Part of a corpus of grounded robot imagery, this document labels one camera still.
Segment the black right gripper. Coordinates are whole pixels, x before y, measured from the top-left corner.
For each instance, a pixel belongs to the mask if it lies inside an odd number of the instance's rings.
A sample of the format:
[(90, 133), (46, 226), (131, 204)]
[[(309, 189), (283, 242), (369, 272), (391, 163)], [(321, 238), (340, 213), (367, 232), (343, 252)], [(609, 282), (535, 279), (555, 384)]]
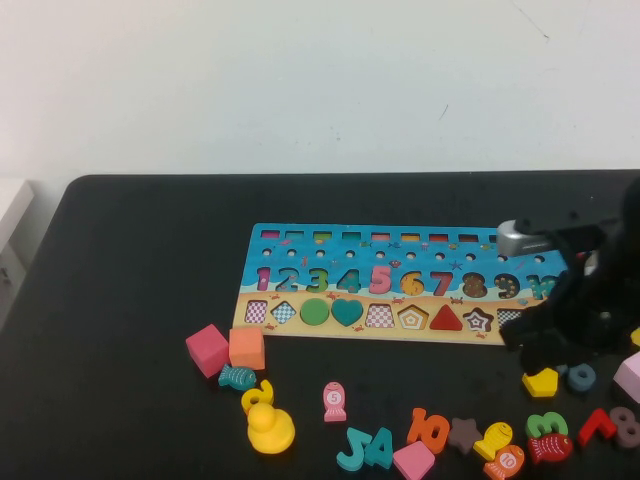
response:
[(526, 375), (547, 367), (545, 356), (568, 368), (629, 342), (630, 277), (592, 272), (560, 275), (549, 297), (500, 327), (510, 350), (522, 348)]

